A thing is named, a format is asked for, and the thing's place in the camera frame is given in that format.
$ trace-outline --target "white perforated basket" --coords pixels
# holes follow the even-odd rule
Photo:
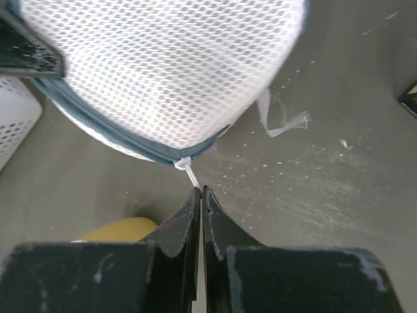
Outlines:
[[[0,76],[0,171],[41,113],[38,101],[18,78]]]

